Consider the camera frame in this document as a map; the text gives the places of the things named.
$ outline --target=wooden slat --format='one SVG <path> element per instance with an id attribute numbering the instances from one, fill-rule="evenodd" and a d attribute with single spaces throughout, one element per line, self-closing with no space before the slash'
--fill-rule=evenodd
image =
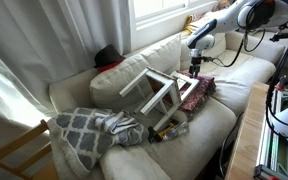
<path id="1" fill-rule="evenodd" d="M 22 164 L 20 164 L 16 170 L 18 172 L 23 172 L 25 169 L 29 168 L 32 164 L 34 164 L 36 161 L 40 160 L 42 157 L 44 157 L 46 154 L 51 152 L 51 143 L 46 144 L 41 149 L 39 149 L 33 156 L 31 156 L 29 159 L 24 161 Z"/>
<path id="2" fill-rule="evenodd" d="M 33 176 L 34 180 L 58 180 L 58 174 L 55 168 L 55 165 L 53 161 L 50 161 L 44 168 L 42 168 L 40 171 L 38 171 Z"/>
<path id="3" fill-rule="evenodd" d="M 42 134 L 45 130 L 47 130 L 47 124 L 44 120 L 41 120 L 41 123 L 35 128 L 26 131 L 23 135 L 21 135 L 18 139 L 6 144 L 0 149 L 0 160 L 5 156 L 9 155 L 16 149 L 20 148 L 30 140 L 36 138 L 38 135 Z"/>
<path id="4" fill-rule="evenodd" d="M 23 178 L 23 179 L 32 179 L 32 176 L 31 176 L 31 175 L 26 174 L 26 173 L 18 172 L 18 171 L 16 171 L 14 168 L 12 168 L 12 167 L 10 167 L 10 166 L 7 166 L 7 165 L 5 165 L 5 164 L 3 164 L 3 163 L 1 163 L 1 162 L 0 162 L 0 168 L 3 168 L 3 169 L 5 169 L 6 171 L 8 171 L 8 172 L 10 172 L 10 173 L 12 173 L 12 174 L 14 174 L 14 175 L 17 175 L 17 176 L 19 176 L 19 177 L 21 177 L 21 178 Z"/>

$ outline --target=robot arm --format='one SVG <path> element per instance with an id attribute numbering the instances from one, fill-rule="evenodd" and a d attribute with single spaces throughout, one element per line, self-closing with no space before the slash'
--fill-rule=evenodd
<path id="1" fill-rule="evenodd" d="M 211 20 L 202 28 L 190 35 L 186 41 L 187 46 L 196 51 L 203 48 L 204 37 L 211 33 L 225 33 L 241 28 L 246 32 L 256 28 L 281 27 L 288 23 L 288 0 L 237 0 L 228 9 L 222 10 L 221 17 Z M 268 90 L 267 111 L 270 108 L 271 96 L 274 90 L 277 76 L 288 56 L 288 48 L 286 49 L 276 73 L 272 79 L 272 83 Z M 288 109 L 276 114 L 272 122 L 275 127 L 271 127 L 275 133 L 288 137 Z"/>
<path id="2" fill-rule="evenodd" d="M 281 0 L 237 0 L 217 19 L 206 23 L 186 41 L 190 49 L 197 49 L 199 40 L 207 34 L 224 33 L 241 28 L 279 27 L 288 23 L 288 4 Z"/>

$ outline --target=cable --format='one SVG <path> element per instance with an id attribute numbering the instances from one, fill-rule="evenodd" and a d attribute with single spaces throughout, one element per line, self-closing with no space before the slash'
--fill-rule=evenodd
<path id="1" fill-rule="evenodd" d="M 278 66 L 277 66 L 277 69 L 273 75 L 273 78 L 272 78 L 272 82 L 271 84 L 269 85 L 269 89 L 268 89 L 268 92 L 267 92 L 267 96 L 266 96 L 266 123 L 268 124 L 269 128 L 277 135 L 279 136 L 282 136 L 284 138 L 288 138 L 288 136 L 284 136 L 282 135 L 281 133 L 279 132 L 276 132 L 273 125 L 271 124 L 270 120 L 269 120 L 269 113 L 272 115 L 272 117 L 274 117 L 276 119 L 276 121 L 284 124 L 284 125 L 287 125 L 287 123 L 279 120 L 275 115 L 274 113 L 272 112 L 272 97 L 273 97 L 273 91 L 275 89 L 275 84 L 278 82 L 278 79 L 279 79 L 279 75 L 280 75 L 280 72 L 282 70 L 282 68 L 284 67 L 284 64 L 287 60 L 287 57 L 288 57 L 288 47 L 286 49 L 286 51 L 284 52 L 283 56 L 282 56 L 282 59 L 281 61 L 279 62 Z"/>
<path id="2" fill-rule="evenodd" d="M 221 60 L 218 59 L 218 58 L 212 58 L 212 62 L 213 62 L 213 60 L 219 60 L 219 61 L 221 62 L 221 64 L 222 64 L 221 67 L 231 67 L 231 66 L 235 63 L 235 61 L 237 60 L 238 56 L 240 55 L 241 49 L 242 49 L 242 47 L 243 47 L 243 43 L 244 43 L 244 41 L 243 41 L 243 39 L 242 39 L 241 44 L 240 44 L 240 47 L 238 48 L 237 53 L 236 53 L 236 55 L 235 55 L 235 57 L 234 57 L 234 60 L 231 62 L 231 64 L 225 65 L 225 64 L 223 63 L 223 61 L 221 61 Z"/>
<path id="3" fill-rule="evenodd" d="M 262 37 L 261 37 L 260 41 L 257 43 L 257 45 L 256 45 L 253 49 L 248 50 L 248 49 L 247 49 L 247 44 L 248 44 L 248 32 L 247 32 L 247 33 L 245 32 L 245 34 L 244 34 L 244 50 L 245 50 L 246 52 L 252 52 L 252 51 L 254 51 L 254 50 L 261 44 L 261 42 L 262 42 L 263 39 L 264 39 L 264 36 L 265 36 L 265 29 L 263 29 Z"/>
<path id="4" fill-rule="evenodd" d="M 216 62 L 214 62 L 214 60 L 218 60 L 221 64 L 217 64 Z M 223 61 L 220 60 L 219 58 L 213 58 L 211 62 L 214 63 L 214 64 L 216 64 L 217 66 L 225 67 Z"/>
<path id="5" fill-rule="evenodd" d="M 231 134 L 233 133 L 233 131 L 235 130 L 235 128 L 237 127 L 237 125 L 239 124 L 239 119 L 241 118 L 242 114 L 244 112 L 241 112 L 241 114 L 238 116 L 232 130 L 230 131 L 230 133 L 228 134 L 228 136 L 225 138 L 225 140 L 223 141 L 223 144 L 222 144 L 222 148 L 221 148 L 221 153 L 220 153 L 220 158 L 219 158 L 219 168 L 220 168 L 220 172 L 221 172 L 221 175 L 222 177 L 224 178 L 225 177 L 225 174 L 224 174 L 224 171 L 223 171 L 223 166 L 222 166 L 222 159 L 223 159 L 223 153 L 224 153 L 224 149 L 225 149 L 225 145 L 226 145 L 226 141 L 227 139 L 231 136 Z"/>

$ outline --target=blanket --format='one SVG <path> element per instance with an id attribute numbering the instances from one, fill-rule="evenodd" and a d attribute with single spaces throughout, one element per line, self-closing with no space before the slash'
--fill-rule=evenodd
<path id="1" fill-rule="evenodd" d="M 60 179 L 85 179 L 109 148 L 139 144 L 148 137 L 147 129 L 127 112 L 109 109 L 74 108 L 47 124 Z"/>
<path id="2" fill-rule="evenodd" d="M 186 76 L 190 76 L 189 73 L 184 71 L 177 72 Z M 195 113 L 197 113 L 203 107 L 208 97 L 216 91 L 214 77 L 198 75 L 196 79 L 199 80 L 197 87 L 185 99 L 185 101 L 181 104 L 179 108 L 180 110 L 185 112 L 189 118 L 192 117 Z M 187 88 L 188 86 L 184 85 L 180 89 L 180 94 L 183 94 Z"/>

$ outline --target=couch armrest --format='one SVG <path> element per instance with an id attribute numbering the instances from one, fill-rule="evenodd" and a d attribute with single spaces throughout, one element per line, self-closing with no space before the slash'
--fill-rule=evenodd
<path id="1" fill-rule="evenodd" d="M 50 84 L 49 94 L 57 112 L 73 107 L 92 107 L 90 81 L 97 70 L 91 69 L 80 74 Z"/>
<path id="2" fill-rule="evenodd" d="M 226 33 L 226 49 L 237 51 L 244 34 L 238 32 L 228 32 Z M 259 42 L 259 38 L 248 36 L 248 49 L 253 49 Z M 249 54 L 254 57 L 265 59 L 267 61 L 275 64 L 283 55 L 285 46 L 263 40 L 261 44 L 252 52 L 246 52 L 242 48 L 241 52 Z"/>

